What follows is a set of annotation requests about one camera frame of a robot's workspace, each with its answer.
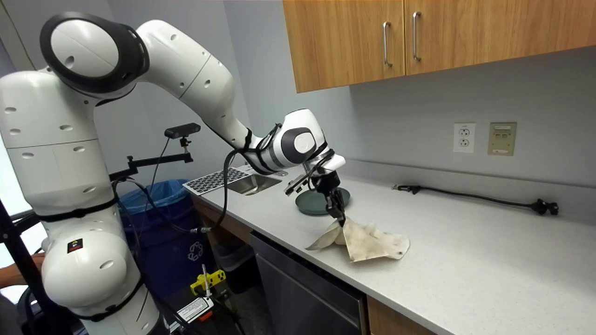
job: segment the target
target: countertop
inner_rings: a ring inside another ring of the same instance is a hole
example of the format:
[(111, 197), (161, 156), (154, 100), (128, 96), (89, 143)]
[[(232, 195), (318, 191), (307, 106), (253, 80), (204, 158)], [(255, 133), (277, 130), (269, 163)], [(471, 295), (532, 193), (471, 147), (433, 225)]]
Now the countertop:
[[(409, 238), (402, 260), (351, 264), (342, 247), (307, 251), (331, 223), (297, 212), (283, 182), (228, 191), (228, 214), (435, 333), (596, 333), (596, 223), (523, 208), (404, 193), (391, 180), (340, 174), (346, 214)], [(221, 204), (221, 189), (202, 195)]]

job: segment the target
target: wall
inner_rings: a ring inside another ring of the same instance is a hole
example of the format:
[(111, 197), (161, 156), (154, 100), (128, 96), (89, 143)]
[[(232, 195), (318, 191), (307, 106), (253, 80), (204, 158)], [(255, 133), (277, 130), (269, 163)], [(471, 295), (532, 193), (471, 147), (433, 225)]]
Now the wall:
[[(281, 0), (225, 9), (260, 132), (307, 106), (348, 158), (596, 186), (596, 48), (296, 94)], [(450, 150), (456, 120), (474, 154)], [(515, 156), (486, 154), (489, 120), (517, 120)]]
[[(115, 18), (128, 26), (137, 26), (148, 18), (163, 18), (199, 40), (238, 76), (221, 1), (145, 0), (139, 3), (135, 0), (44, 0), (40, 3), (37, 0), (5, 0), (5, 7), (35, 66), (42, 65), (42, 55), (37, 46), (42, 22), (53, 13), (81, 11)], [(236, 87), (234, 113), (243, 122), (249, 122), (242, 87)], [(201, 119), (169, 93), (150, 83), (137, 83), (126, 98), (96, 107), (94, 122), (106, 165), (109, 171), (119, 171), (126, 167), (128, 154), (134, 158), (160, 154), (165, 143), (163, 128), (182, 122), (201, 122)], [(189, 141), (188, 150), (195, 161), (163, 163), (158, 167), (156, 180), (173, 176), (189, 178), (221, 169), (228, 147), (221, 143), (219, 137), (202, 126), (199, 133), (189, 135)], [(182, 150), (176, 141), (171, 141), (165, 154), (174, 152)], [(135, 178), (147, 184), (150, 174), (152, 167), (141, 167)]]

